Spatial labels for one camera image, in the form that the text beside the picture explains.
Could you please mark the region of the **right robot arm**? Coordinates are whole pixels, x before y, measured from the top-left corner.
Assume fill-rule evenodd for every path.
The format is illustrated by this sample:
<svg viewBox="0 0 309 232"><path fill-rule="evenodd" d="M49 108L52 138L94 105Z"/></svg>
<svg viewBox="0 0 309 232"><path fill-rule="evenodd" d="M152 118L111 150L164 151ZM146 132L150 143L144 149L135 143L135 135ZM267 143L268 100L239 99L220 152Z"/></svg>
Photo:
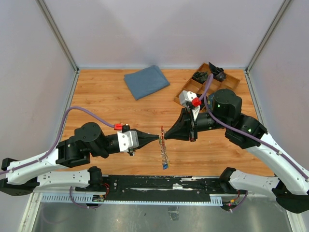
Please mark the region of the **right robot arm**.
<svg viewBox="0 0 309 232"><path fill-rule="evenodd" d="M241 97L220 89L213 95L212 108L202 113L200 99L192 92L184 91L180 100L183 109L165 139L194 142L199 132L225 129L231 143L258 157L274 173L273 177L258 176L227 167L218 182L223 193L244 190L274 199L292 213L308 211L308 170L286 154L262 123L241 112Z"/></svg>

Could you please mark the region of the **metal key organizer red handle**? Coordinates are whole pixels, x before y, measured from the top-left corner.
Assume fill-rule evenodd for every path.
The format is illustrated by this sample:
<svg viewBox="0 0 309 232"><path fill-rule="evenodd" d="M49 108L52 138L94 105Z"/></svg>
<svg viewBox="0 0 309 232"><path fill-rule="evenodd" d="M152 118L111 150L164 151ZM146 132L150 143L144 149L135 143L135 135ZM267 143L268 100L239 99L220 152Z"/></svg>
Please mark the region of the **metal key organizer red handle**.
<svg viewBox="0 0 309 232"><path fill-rule="evenodd" d="M160 150L161 150L161 157L162 157L162 167L163 170L166 170L169 168L169 157L167 155L167 146L166 146L166 140L165 140L165 130L164 127L160 127L161 135L159 136L159 144L160 144Z"/></svg>

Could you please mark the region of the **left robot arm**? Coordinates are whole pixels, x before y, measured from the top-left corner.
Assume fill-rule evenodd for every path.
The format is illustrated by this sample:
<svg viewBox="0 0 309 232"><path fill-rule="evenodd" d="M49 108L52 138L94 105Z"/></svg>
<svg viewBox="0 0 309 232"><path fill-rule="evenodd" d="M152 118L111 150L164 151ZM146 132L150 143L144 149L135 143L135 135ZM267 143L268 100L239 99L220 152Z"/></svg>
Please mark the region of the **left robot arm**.
<svg viewBox="0 0 309 232"><path fill-rule="evenodd" d="M0 181L1 192L24 196L34 190L57 187L73 187L78 191L108 190L109 185L98 167L63 174L59 170L89 164L92 157L106 159L121 152L133 156L137 149L159 138L128 125L118 124L116 129L117 133L105 135L97 123L89 122L51 151L21 161L5 158L1 166L5 172L5 178Z"/></svg>

